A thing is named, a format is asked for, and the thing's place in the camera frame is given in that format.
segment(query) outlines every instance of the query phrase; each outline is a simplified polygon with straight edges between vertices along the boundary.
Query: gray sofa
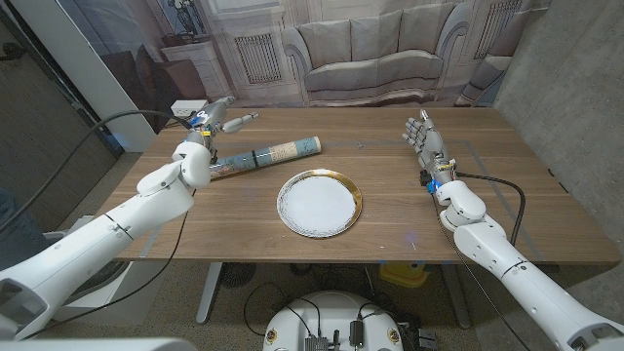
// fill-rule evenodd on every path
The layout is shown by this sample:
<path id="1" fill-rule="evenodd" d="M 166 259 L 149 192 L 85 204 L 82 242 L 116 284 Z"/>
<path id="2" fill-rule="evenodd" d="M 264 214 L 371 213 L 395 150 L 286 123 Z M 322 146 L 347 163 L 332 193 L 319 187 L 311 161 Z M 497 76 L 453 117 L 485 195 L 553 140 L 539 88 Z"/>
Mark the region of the gray sofa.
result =
<path id="1" fill-rule="evenodd" d="M 434 95 L 465 35 L 470 5 L 432 4 L 363 19 L 315 22 L 282 31 L 304 104 L 358 105 Z"/>

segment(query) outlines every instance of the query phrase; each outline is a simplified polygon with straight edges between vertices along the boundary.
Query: concrete wall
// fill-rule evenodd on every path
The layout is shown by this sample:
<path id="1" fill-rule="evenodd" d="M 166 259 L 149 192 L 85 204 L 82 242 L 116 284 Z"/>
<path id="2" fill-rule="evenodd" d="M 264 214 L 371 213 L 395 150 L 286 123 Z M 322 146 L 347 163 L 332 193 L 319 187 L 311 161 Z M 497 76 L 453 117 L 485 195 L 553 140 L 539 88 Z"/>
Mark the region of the concrete wall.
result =
<path id="1" fill-rule="evenodd" d="M 553 0 L 527 25 L 494 107 L 624 253 L 622 94 L 624 2 Z M 551 276 L 589 308 L 624 322 L 622 263 L 610 270 L 562 267 Z M 545 335 L 529 332 L 531 322 L 510 324 L 531 349 L 551 349 L 542 348 Z M 480 341 L 493 350 L 502 340 Z"/>

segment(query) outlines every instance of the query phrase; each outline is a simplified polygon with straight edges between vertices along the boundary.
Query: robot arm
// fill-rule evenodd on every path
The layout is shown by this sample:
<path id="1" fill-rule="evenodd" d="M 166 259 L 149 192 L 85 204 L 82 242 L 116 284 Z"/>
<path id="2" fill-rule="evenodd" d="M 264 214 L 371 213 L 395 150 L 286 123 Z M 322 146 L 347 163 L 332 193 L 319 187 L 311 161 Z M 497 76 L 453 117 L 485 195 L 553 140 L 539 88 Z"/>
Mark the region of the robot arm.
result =
<path id="1" fill-rule="evenodd" d="M 504 229 L 486 214 L 485 203 L 454 177 L 440 134 L 427 113 L 409 119 L 407 142 L 414 146 L 426 172 L 427 188 L 442 206 L 443 226 L 453 232 L 457 248 L 493 274 L 543 329 L 559 350 L 620 350 L 624 326 L 585 308 L 535 267 L 508 241 Z"/>
<path id="2" fill-rule="evenodd" d="M 0 339 L 20 340 L 44 328 L 78 287 L 133 240 L 193 206 L 191 190 L 211 181 L 215 133 L 228 125 L 240 130 L 257 116 L 254 113 L 220 126 L 225 105 L 232 99 L 226 97 L 198 113 L 206 118 L 195 121 L 175 150 L 174 161 L 144 177 L 136 186 L 136 196 L 0 272 Z"/>

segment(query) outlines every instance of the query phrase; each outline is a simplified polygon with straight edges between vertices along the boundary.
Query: sofa cushion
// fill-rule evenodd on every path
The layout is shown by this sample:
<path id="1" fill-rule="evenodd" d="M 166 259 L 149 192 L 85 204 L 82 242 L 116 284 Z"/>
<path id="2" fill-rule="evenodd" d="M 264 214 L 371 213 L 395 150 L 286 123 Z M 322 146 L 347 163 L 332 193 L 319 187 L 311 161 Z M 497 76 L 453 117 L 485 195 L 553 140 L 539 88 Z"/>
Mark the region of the sofa cushion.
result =
<path id="1" fill-rule="evenodd" d="M 308 23 L 299 27 L 310 52 L 312 68 L 351 60 L 351 24 L 346 20 Z"/>
<path id="2" fill-rule="evenodd" d="M 435 53 L 440 32 L 453 3 L 430 4 L 403 10 L 399 33 L 399 51 L 424 50 Z"/>
<path id="3" fill-rule="evenodd" d="M 442 73 L 443 62 L 421 50 L 409 50 L 364 61 L 324 65 L 305 75 L 305 89 L 356 90 L 377 87 L 409 78 L 435 79 Z"/>
<path id="4" fill-rule="evenodd" d="M 351 60 L 379 59 L 396 53 L 401 13 L 351 19 Z"/>
<path id="5" fill-rule="evenodd" d="M 314 100 L 350 100 L 356 98 L 373 98 L 367 103 L 376 103 L 377 101 L 388 98 L 387 94 L 400 90 L 420 89 L 421 91 L 431 91 L 436 89 L 435 79 L 409 78 L 402 79 L 388 84 L 384 84 L 374 88 L 364 88 L 349 91 L 317 91 L 309 92 L 308 97 Z"/>

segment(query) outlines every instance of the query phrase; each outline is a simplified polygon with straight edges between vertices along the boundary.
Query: yellow object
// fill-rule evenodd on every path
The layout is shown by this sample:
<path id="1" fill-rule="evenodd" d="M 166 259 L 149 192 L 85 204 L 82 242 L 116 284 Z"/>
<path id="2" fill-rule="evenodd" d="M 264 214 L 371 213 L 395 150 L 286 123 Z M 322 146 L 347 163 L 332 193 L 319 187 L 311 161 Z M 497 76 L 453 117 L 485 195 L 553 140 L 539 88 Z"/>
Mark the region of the yellow object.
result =
<path id="1" fill-rule="evenodd" d="M 383 263 L 379 264 L 379 276 L 402 287 L 418 288 L 427 280 L 431 268 L 424 263 Z"/>

